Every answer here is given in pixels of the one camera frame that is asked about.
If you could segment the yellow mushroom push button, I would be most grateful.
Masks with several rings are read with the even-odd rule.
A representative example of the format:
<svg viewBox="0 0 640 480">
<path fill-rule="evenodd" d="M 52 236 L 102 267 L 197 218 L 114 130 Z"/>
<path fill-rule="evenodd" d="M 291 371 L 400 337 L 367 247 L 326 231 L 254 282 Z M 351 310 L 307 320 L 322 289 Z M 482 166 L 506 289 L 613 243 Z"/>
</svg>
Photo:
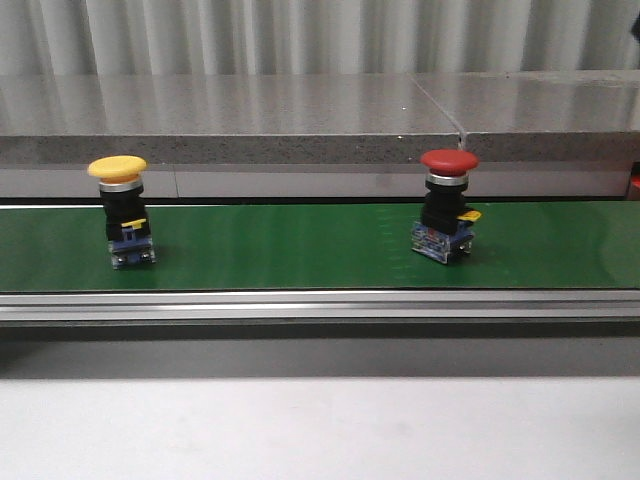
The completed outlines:
<svg viewBox="0 0 640 480">
<path fill-rule="evenodd" d="M 106 216 L 106 238 L 114 269 L 156 261 L 149 216 L 140 195 L 147 162 L 138 156 L 115 155 L 91 162 L 90 176 L 99 180 Z"/>
</svg>

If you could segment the green conveyor belt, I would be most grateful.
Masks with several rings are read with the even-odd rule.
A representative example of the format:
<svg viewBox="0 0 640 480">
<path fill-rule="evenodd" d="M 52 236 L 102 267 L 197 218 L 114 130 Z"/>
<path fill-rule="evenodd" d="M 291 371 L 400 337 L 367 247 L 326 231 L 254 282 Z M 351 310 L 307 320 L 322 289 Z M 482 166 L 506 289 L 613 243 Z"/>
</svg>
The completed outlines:
<svg viewBox="0 0 640 480">
<path fill-rule="evenodd" d="M 415 253 L 415 203 L 152 206 L 157 260 L 114 270 L 98 207 L 5 209 L 5 292 L 639 285 L 639 206 L 479 205 L 468 257 Z"/>
</svg>

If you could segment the aluminium conveyor side rail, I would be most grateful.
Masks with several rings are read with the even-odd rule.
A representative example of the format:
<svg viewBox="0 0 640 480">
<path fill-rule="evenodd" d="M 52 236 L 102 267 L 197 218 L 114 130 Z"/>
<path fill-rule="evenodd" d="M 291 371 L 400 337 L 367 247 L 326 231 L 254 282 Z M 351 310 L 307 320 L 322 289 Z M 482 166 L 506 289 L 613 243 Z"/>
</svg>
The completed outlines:
<svg viewBox="0 0 640 480">
<path fill-rule="evenodd" d="M 621 322 L 636 290 L 304 290 L 4 294 L 7 327 Z"/>
</svg>

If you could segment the red mushroom push button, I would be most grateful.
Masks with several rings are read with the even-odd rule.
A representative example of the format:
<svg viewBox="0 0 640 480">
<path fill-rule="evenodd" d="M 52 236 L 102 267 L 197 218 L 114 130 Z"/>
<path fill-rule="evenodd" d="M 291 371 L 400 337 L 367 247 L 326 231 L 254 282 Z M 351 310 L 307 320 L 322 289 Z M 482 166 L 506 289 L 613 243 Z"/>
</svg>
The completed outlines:
<svg viewBox="0 0 640 480">
<path fill-rule="evenodd" d="M 448 265 L 468 255 L 474 239 L 473 225 L 481 213 L 464 198 L 468 172 L 479 165 L 476 155 L 454 149 L 424 153 L 427 194 L 420 218 L 411 230 L 411 248 L 441 264 Z"/>
</svg>

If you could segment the grey stone slab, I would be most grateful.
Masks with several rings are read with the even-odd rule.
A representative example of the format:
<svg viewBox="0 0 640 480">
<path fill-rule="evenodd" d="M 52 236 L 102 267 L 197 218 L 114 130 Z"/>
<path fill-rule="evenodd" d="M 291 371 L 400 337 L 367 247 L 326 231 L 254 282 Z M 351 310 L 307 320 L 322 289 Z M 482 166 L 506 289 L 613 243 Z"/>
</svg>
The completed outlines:
<svg viewBox="0 0 640 480">
<path fill-rule="evenodd" d="M 636 70 L 424 73 L 414 80 L 484 162 L 639 159 Z"/>
<path fill-rule="evenodd" d="M 5 165 L 411 164 L 458 130 L 405 74 L 19 75 L 1 80 Z"/>
</svg>

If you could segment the grey stone slab right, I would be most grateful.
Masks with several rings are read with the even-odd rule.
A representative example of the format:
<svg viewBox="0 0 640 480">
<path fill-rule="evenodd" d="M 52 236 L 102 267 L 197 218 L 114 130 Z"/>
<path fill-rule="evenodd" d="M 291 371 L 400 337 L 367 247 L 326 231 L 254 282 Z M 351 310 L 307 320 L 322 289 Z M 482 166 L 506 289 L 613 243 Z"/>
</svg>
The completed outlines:
<svg viewBox="0 0 640 480">
<path fill-rule="evenodd" d="M 636 70 L 424 73 L 414 80 L 484 162 L 639 159 Z"/>
</svg>

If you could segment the white pleated curtain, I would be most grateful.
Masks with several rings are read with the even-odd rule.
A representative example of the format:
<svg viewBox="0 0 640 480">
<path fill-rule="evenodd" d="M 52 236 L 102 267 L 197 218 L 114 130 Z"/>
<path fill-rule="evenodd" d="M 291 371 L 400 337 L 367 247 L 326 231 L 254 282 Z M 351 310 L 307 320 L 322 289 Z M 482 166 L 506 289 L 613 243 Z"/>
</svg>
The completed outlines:
<svg viewBox="0 0 640 480">
<path fill-rule="evenodd" d="M 635 1 L 5 1 L 1 71 L 635 69 Z"/>
</svg>

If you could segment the grey stone slab left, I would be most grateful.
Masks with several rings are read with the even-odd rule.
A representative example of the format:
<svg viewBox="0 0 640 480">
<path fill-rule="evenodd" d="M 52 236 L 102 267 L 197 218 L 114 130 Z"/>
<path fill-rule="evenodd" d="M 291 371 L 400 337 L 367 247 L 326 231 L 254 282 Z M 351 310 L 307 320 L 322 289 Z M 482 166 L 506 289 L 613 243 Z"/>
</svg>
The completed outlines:
<svg viewBox="0 0 640 480">
<path fill-rule="evenodd" d="M 5 165 L 411 164 L 458 130 L 405 74 L 19 75 L 1 80 Z"/>
</svg>

